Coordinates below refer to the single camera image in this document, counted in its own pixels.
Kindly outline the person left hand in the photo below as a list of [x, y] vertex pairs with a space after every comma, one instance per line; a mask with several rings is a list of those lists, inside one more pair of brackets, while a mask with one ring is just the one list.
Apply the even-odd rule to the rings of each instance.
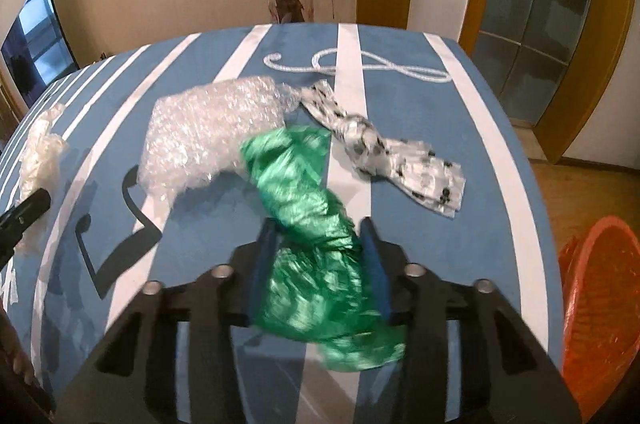
[[[34, 382], [35, 373], [32, 361], [26, 354], [20, 337], [18, 337], [14, 325], [4, 309], [1, 309], [1, 363], [4, 364], [14, 374], [14, 378], [21, 381], [23, 386]], [[28, 415], [32, 406], [22, 397], [16, 398], [13, 392], [6, 389], [5, 384], [1, 384], [1, 407], [2, 409], [12, 408]]]

